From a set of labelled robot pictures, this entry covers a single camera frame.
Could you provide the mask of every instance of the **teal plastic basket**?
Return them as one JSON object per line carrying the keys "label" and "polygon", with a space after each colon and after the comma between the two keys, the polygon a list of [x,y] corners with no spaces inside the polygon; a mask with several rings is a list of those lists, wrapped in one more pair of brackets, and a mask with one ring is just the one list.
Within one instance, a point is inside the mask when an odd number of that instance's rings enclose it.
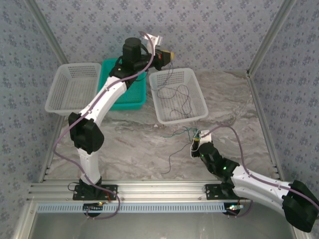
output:
{"label": "teal plastic basket", "polygon": [[[98,90],[100,91],[104,86],[110,71],[115,65],[116,58],[106,59],[103,61],[102,70],[100,74],[100,81]],[[146,72],[140,74],[136,81],[129,87],[129,89],[118,98],[118,100],[111,107],[111,111],[128,111],[139,110],[146,102]]]}

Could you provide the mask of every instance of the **marble floor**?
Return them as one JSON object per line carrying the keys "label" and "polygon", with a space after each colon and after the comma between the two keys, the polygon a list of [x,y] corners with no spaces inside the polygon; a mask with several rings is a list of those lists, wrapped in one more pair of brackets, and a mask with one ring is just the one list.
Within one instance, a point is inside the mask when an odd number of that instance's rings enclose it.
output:
{"label": "marble floor", "polygon": [[[247,79],[234,72],[195,71],[195,74],[209,110],[205,119],[183,125],[159,124],[149,85],[147,101],[141,110],[107,113],[100,127],[105,141],[98,152],[103,179],[214,179],[199,158],[190,157],[189,146],[171,157],[171,171],[163,174],[169,169],[168,156],[189,142],[187,133],[171,138],[163,136],[183,126],[204,130],[219,123],[230,124],[237,131],[249,169],[273,176]],[[218,129],[212,138],[223,156],[240,162],[238,143],[230,129]],[[79,161],[69,136],[62,139],[57,150]],[[75,165],[54,156],[45,178],[77,179],[80,175]]]}

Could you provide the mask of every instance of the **robotic arm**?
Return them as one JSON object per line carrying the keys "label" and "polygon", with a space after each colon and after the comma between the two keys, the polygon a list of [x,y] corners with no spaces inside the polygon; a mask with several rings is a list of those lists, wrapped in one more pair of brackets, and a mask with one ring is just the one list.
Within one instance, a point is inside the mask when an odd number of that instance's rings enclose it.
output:
{"label": "robotic arm", "polygon": [[[103,187],[97,151],[104,142],[104,136],[99,126],[111,106],[137,77],[124,82],[121,79],[148,70],[147,66],[161,70],[162,66],[167,65],[173,58],[173,53],[155,49],[156,45],[161,44],[162,37],[148,34],[146,38],[152,42],[148,43],[147,47],[142,45],[138,38],[125,40],[123,55],[117,60],[101,91],[80,113],[72,113],[68,118],[69,125],[72,125],[82,117],[70,130],[85,172],[85,175],[81,175],[78,187],[81,195],[85,197],[77,197],[77,200],[96,200],[101,194],[101,190],[92,186],[87,178],[99,188]],[[192,145],[192,157],[200,157],[208,171],[222,182],[220,188],[224,198],[251,199],[284,215],[294,227],[304,232],[311,231],[318,216],[319,201],[305,184],[297,180],[293,183],[282,182],[248,172],[244,166],[219,154],[208,130],[198,133],[196,140]]]}
{"label": "robotic arm", "polygon": [[[155,46],[162,42],[161,36],[155,37],[148,34],[148,37],[145,36],[145,38],[152,41],[152,44],[148,43],[147,48],[138,38],[132,37],[125,40],[123,55],[118,58],[103,88],[86,108],[78,114],[71,113],[68,118],[69,125],[72,125],[88,112],[81,121],[71,128],[70,136],[78,150],[81,166],[86,176],[98,186],[101,185],[102,178],[96,151],[101,148],[104,142],[104,136],[99,126],[111,106],[129,89],[137,76],[124,82],[121,82],[121,79],[133,76],[141,70],[148,70],[145,68],[152,59],[152,54],[149,51],[153,53],[153,60],[149,68],[154,67],[161,70],[173,58],[172,52],[155,49]],[[80,179],[80,187],[91,194],[91,198],[95,198],[100,193],[99,190],[90,185],[84,174]]]}
{"label": "robotic arm", "polygon": [[236,195],[253,200],[279,212],[299,230],[311,231],[318,216],[319,201],[304,183],[282,182],[252,171],[247,173],[244,166],[219,154],[208,133],[209,130],[198,133],[199,140],[194,141],[191,154],[200,157],[208,171],[222,182],[220,187],[226,198]]}

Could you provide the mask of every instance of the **blue patterned wall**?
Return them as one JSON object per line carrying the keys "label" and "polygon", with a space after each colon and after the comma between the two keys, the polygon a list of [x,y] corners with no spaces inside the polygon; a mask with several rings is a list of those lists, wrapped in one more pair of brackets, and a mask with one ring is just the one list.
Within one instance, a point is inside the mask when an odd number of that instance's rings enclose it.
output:
{"label": "blue patterned wall", "polygon": [[174,66],[247,69],[282,0],[36,0],[70,62],[119,57],[128,37],[164,37]]}
{"label": "blue patterned wall", "polygon": [[10,238],[38,180],[56,115],[44,104],[56,56],[22,0],[0,1],[0,238]]}
{"label": "blue patterned wall", "polygon": [[254,81],[285,177],[319,197],[318,0],[296,3]]}

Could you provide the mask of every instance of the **small yellow object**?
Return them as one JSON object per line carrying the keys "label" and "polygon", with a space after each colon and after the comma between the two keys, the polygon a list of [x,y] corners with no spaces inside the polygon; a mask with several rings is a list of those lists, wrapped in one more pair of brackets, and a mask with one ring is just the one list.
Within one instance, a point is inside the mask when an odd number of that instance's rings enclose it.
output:
{"label": "small yellow object", "polygon": [[175,56],[175,54],[174,54],[174,52],[170,52],[170,60],[172,60],[173,58],[174,58],[174,56]]}
{"label": "small yellow object", "polygon": [[172,52],[172,51],[163,50],[163,52],[168,52],[168,53],[170,53],[170,60],[172,60],[172,59],[174,58],[174,56],[175,56],[174,52]]}

